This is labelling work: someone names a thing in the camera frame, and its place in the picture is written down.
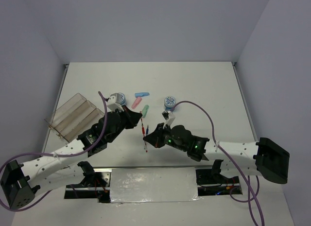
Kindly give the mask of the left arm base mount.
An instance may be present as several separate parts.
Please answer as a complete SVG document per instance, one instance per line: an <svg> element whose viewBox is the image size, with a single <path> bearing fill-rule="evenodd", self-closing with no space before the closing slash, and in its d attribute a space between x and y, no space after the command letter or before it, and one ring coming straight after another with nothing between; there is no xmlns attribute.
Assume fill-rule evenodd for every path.
<svg viewBox="0 0 311 226"><path fill-rule="evenodd" d="M99 203L110 203L111 171L94 169L88 162L81 161L83 179L78 184L66 186L64 199L96 199Z"/></svg>

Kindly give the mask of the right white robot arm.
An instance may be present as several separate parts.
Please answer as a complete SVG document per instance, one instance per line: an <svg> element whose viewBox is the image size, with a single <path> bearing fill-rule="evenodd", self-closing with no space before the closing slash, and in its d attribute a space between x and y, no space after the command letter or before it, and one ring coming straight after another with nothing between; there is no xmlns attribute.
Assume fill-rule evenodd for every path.
<svg viewBox="0 0 311 226"><path fill-rule="evenodd" d="M193 135L182 125L170 128L160 123L144 141L155 148L173 147L197 162L212 162L211 177L217 183L242 174L262 176L276 184L288 182L290 154L269 138L249 143L213 142Z"/></svg>

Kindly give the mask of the white base cover plate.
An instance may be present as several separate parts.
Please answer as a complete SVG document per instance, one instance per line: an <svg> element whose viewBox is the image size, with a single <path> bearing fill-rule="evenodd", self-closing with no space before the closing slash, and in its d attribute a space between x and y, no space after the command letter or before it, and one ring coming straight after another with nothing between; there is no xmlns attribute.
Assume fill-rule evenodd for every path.
<svg viewBox="0 0 311 226"><path fill-rule="evenodd" d="M193 167L114 169L111 173L112 203L190 202L199 199Z"/></svg>

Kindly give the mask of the blue slime jar right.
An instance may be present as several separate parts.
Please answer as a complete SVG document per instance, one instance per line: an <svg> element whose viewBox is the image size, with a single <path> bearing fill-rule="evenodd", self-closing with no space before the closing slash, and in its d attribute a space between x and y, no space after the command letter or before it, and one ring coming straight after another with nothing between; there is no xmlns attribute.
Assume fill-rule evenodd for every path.
<svg viewBox="0 0 311 226"><path fill-rule="evenodd" d="M174 107L176 105L177 101L174 96L167 96L164 99L164 110L165 111L174 111Z"/></svg>

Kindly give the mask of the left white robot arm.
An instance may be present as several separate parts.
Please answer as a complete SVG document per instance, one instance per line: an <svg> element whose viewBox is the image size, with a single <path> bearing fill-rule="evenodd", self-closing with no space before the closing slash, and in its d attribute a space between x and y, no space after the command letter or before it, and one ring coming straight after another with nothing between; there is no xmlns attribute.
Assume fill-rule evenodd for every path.
<svg viewBox="0 0 311 226"><path fill-rule="evenodd" d="M135 128L141 118L141 113L123 106L121 111L108 112L78 138L52 153L35 153L36 159L24 163L18 163L16 156L9 159L0 168L0 186L7 201L1 205L19 212L35 206L37 196L45 197L61 186L105 186L106 181L87 159L105 150L123 130Z"/></svg>

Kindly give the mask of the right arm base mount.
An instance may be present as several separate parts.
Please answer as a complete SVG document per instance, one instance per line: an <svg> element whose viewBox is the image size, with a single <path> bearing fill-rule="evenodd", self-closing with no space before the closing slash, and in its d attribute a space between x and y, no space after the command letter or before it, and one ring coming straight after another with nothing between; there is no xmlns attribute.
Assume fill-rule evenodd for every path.
<svg viewBox="0 0 311 226"><path fill-rule="evenodd" d="M196 168L198 196L242 194L238 176L227 178L217 173L213 167Z"/></svg>

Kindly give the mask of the red pen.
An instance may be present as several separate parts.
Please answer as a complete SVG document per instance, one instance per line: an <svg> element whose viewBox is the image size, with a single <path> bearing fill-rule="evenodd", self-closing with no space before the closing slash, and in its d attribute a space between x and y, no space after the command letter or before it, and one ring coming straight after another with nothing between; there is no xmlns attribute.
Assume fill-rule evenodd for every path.
<svg viewBox="0 0 311 226"><path fill-rule="evenodd" d="M144 128L142 117L140 118L140 121L141 121L141 130L142 130L143 142L144 142L144 150L145 150L145 153L148 153L147 142L144 140L146 134L145 134L145 128Z"/></svg>

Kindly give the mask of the blue translucent eraser case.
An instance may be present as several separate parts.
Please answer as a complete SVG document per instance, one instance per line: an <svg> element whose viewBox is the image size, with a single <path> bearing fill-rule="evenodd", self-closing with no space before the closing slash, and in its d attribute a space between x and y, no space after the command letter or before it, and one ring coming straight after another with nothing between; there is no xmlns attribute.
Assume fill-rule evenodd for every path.
<svg viewBox="0 0 311 226"><path fill-rule="evenodd" d="M138 92L138 93L135 93L135 97L138 98L138 97L146 97L146 96L149 96L150 93L149 92Z"/></svg>

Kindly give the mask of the blue slime jar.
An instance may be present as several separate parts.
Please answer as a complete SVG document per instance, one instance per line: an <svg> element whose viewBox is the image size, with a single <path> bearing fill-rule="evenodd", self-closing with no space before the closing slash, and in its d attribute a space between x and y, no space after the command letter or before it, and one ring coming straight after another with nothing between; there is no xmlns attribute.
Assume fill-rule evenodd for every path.
<svg viewBox="0 0 311 226"><path fill-rule="evenodd" d="M123 93L118 93L120 97L120 104L121 105L126 105L126 96Z"/></svg>
<svg viewBox="0 0 311 226"><path fill-rule="evenodd" d="M164 99L164 110L165 111L174 111L174 107L176 105L177 101L174 96L167 96Z"/></svg>

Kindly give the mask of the clear brown three-compartment organizer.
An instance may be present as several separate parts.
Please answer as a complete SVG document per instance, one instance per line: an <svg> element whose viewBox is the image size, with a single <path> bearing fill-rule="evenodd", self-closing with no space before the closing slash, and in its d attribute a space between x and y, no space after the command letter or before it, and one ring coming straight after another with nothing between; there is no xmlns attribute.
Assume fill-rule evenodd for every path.
<svg viewBox="0 0 311 226"><path fill-rule="evenodd" d="M45 121L62 141L69 143L98 123L103 116L104 112L77 93L57 108Z"/></svg>

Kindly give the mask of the blue slime jar left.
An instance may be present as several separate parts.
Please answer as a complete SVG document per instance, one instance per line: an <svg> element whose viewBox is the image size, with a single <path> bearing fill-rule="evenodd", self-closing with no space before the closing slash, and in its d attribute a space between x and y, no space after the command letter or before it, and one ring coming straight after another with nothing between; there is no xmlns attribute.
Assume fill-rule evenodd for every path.
<svg viewBox="0 0 311 226"><path fill-rule="evenodd" d="M123 93L118 93L120 97L120 104L121 105L126 105L126 96Z"/></svg>

